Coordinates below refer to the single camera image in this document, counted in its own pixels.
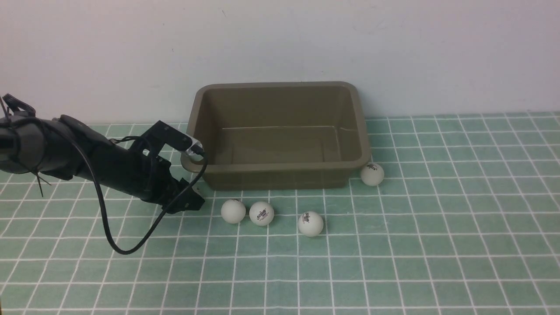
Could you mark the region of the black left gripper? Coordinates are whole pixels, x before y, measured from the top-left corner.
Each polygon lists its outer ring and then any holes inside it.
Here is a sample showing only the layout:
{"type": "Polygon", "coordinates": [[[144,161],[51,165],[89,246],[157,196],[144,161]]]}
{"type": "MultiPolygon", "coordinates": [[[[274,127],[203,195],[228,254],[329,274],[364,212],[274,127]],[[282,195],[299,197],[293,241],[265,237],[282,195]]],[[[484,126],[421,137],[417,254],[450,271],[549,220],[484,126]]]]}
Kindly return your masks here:
{"type": "Polygon", "coordinates": [[[174,178],[171,163],[146,148],[143,139],[136,139],[128,149],[112,142],[97,145],[94,172],[99,184],[145,202],[168,205],[169,214],[202,209],[205,199],[193,185],[174,178]]]}

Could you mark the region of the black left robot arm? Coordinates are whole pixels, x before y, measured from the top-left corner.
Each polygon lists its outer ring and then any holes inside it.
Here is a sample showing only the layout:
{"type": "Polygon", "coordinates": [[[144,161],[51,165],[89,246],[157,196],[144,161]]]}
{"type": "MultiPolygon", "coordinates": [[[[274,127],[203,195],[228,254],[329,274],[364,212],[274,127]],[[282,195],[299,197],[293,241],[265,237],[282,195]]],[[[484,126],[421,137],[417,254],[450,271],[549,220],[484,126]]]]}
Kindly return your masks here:
{"type": "Polygon", "coordinates": [[[139,136],[107,138],[71,116],[38,119],[32,106],[14,96],[2,100],[8,107],[1,114],[2,171],[97,181],[170,214],[202,208],[204,198],[185,179],[175,179],[170,161],[160,155],[165,145],[177,151],[202,149],[176,128],[158,121],[139,136]]]}

